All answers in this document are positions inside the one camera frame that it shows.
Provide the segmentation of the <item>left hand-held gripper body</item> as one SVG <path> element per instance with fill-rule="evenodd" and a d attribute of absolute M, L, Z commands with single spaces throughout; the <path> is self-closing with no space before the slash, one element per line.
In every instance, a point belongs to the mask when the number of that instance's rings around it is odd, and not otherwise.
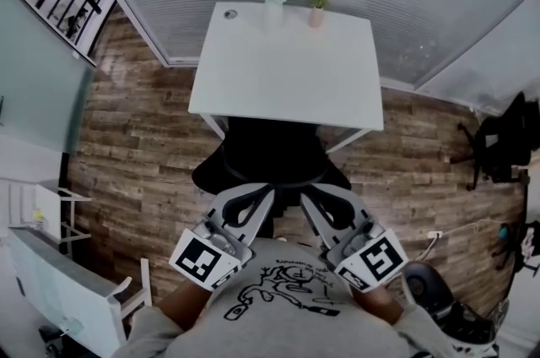
<path fill-rule="evenodd" d="M 214 291 L 238 274 L 255 253 L 210 220 L 185 229 L 169 264 L 191 282 Z"/>

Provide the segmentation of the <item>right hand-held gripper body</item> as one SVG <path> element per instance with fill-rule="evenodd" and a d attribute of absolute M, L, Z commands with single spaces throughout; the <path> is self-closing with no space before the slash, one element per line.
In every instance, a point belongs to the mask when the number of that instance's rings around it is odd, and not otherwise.
<path fill-rule="evenodd" d="M 321 255 L 338 277 L 359 292 L 368 292 L 398 274 L 408 257 L 391 229 L 366 220 Z"/>

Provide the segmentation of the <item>black armrest office chair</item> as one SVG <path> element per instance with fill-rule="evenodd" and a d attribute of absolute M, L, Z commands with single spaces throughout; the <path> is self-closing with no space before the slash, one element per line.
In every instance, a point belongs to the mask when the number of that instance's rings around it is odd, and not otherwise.
<path fill-rule="evenodd" d="M 300 189 L 311 183 L 351 189 L 331 162 L 316 124 L 230 117 L 221 145 L 192 173 L 196 187 L 217 195 L 247 183 L 276 187 L 274 205 L 258 232 L 273 237 L 273 220 L 300 204 Z"/>

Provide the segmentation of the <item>person's right forearm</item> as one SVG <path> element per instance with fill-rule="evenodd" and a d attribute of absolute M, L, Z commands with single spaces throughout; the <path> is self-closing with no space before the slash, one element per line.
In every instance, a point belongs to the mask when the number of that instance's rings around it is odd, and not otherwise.
<path fill-rule="evenodd" d="M 354 287 L 350 287 L 350 290 L 357 307 L 380 325 L 393 327 L 404 313 L 402 305 L 384 285 L 368 292 L 361 292 Z"/>

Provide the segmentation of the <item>person's left forearm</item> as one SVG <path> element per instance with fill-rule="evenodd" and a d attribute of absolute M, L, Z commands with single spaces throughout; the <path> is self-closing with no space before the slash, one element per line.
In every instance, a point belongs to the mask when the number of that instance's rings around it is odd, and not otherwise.
<path fill-rule="evenodd" d="M 211 291 L 186 281 L 164 297 L 158 308 L 186 332 L 193 328 L 211 296 Z"/>

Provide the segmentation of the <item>black high-back swivel chair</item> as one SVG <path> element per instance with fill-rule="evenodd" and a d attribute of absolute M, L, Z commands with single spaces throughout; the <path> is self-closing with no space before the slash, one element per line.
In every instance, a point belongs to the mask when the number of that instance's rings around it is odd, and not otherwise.
<path fill-rule="evenodd" d="M 480 176 L 494 183 L 529 183 L 527 174 L 517 168 L 529 165 L 532 157 L 532 123 L 528 113 L 531 105 L 520 92 L 502 115 L 486 117 L 476 133 L 470 133 L 461 122 L 457 124 L 472 153 L 452 157 L 450 163 L 473 162 L 473 179 L 466 185 L 469 192 L 476 189 Z"/>

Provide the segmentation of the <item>person's grey printed shirt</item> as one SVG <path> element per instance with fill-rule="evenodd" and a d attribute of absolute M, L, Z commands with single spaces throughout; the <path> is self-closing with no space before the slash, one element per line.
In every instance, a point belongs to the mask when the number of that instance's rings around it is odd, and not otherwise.
<path fill-rule="evenodd" d="M 132 319 L 112 358 L 456 358 L 420 306 L 393 326 L 361 311 L 350 287 L 306 246 L 259 238 L 255 258 L 184 332 L 156 306 Z"/>

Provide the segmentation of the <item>black tripod with blue device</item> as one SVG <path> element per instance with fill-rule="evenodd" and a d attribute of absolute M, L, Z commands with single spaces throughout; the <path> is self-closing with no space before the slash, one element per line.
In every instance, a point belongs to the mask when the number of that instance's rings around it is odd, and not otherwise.
<path fill-rule="evenodd" d="M 511 255 L 514 255 L 514 272 L 517 273 L 522 269 L 523 256 L 521 254 L 521 229 L 522 226 L 518 222 L 502 223 L 500 225 L 498 243 L 501 243 L 502 247 L 491 255 L 492 258 L 504 255 L 503 262 L 496 266 L 497 270 L 500 271 L 505 267 Z"/>

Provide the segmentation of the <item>white cloth-covered table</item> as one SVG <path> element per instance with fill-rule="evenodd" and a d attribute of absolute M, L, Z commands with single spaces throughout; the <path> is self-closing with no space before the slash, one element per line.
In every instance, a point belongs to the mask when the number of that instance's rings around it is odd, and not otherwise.
<path fill-rule="evenodd" d="M 31 305 L 58 328 L 64 317 L 84 326 L 71 339 L 99 358 L 111 356 L 127 342 L 123 319 L 142 304 L 150 306 L 149 261 L 140 260 L 142 288 L 121 303 L 116 296 L 132 279 L 119 285 L 75 263 L 31 229 L 10 228 L 8 247 L 21 292 Z"/>

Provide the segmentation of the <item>white desk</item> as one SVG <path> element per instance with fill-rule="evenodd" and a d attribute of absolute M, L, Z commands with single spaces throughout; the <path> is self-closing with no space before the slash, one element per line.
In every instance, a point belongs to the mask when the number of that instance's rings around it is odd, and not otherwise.
<path fill-rule="evenodd" d="M 224 12 L 233 9 L 234 19 Z M 220 137 L 221 117 L 340 127 L 335 152 L 384 118 L 375 41 L 368 19 L 326 11 L 311 28 L 310 10 L 284 6 L 267 30 L 261 3 L 215 4 L 197 65 L 188 111 Z"/>

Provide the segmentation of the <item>clear glass cup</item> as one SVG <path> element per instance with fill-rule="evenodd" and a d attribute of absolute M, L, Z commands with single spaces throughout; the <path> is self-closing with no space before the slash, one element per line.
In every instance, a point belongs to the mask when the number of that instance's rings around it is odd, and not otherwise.
<path fill-rule="evenodd" d="M 78 335 L 84 329 L 83 324 L 74 317 L 64 317 L 57 326 L 63 335 Z"/>

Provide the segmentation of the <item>patterned white cloth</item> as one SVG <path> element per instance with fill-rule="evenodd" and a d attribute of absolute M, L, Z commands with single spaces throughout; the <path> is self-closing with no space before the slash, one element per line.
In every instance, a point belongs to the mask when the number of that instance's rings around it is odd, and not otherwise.
<path fill-rule="evenodd" d="M 532 257 L 540 255 L 540 221 L 525 224 L 525 235 L 521 241 L 521 255 L 527 263 Z"/>

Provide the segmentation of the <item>frosted glass door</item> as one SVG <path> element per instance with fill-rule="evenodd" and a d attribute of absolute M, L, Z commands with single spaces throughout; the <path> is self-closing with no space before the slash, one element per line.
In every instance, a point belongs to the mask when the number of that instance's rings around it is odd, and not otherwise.
<path fill-rule="evenodd" d="M 94 73 L 25 0 L 0 0 L 1 135 L 73 152 Z"/>

